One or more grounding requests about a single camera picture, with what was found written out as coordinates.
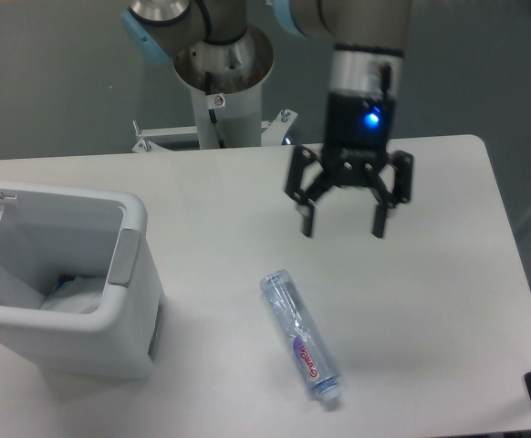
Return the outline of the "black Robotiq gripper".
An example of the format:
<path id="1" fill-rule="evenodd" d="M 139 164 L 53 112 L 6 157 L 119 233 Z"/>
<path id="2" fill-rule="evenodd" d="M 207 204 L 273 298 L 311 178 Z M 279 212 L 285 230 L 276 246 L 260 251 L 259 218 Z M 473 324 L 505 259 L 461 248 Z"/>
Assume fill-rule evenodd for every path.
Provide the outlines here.
<path id="1" fill-rule="evenodd" d="M 284 187 L 304 236 L 313 236 L 316 203 L 332 186 L 371 189 L 377 201 L 371 233 L 377 238 L 384 237 L 389 211 L 411 201 L 414 157 L 387 153 L 401 71 L 398 50 L 335 45 L 322 152 L 295 145 Z M 394 171 L 390 190 L 380 176 L 386 165 Z"/>

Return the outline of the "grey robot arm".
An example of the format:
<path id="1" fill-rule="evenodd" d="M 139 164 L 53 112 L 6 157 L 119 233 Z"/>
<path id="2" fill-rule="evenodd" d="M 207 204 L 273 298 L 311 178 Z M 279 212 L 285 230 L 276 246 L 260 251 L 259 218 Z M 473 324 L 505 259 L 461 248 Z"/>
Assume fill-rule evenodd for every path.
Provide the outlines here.
<path id="1" fill-rule="evenodd" d="M 278 24 L 333 46 L 324 133 L 317 150 L 293 148 L 285 192 L 312 235 L 318 200 L 331 189 L 370 190 L 372 232 L 383 237 L 391 211 L 411 199 L 413 158 L 390 151 L 411 3 L 273 1 Z M 120 14 L 143 56 L 172 65 L 190 91 L 199 146 L 262 146 L 263 87 L 274 43 L 246 1 L 130 1 Z"/>

